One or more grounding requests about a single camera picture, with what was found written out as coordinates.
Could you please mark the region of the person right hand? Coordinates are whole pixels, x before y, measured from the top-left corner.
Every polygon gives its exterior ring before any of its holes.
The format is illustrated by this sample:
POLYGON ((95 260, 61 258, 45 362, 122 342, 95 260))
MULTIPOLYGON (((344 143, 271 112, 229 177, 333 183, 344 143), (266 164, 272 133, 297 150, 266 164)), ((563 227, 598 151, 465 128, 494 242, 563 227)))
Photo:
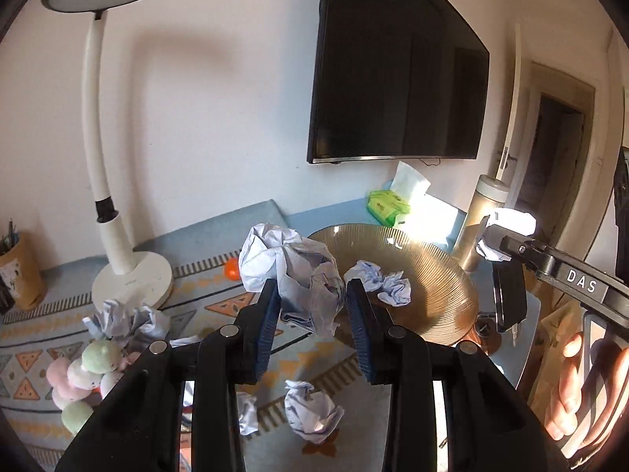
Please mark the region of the person right hand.
POLYGON ((542 320, 534 405, 571 471, 628 469, 628 332, 569 302, 542 320))

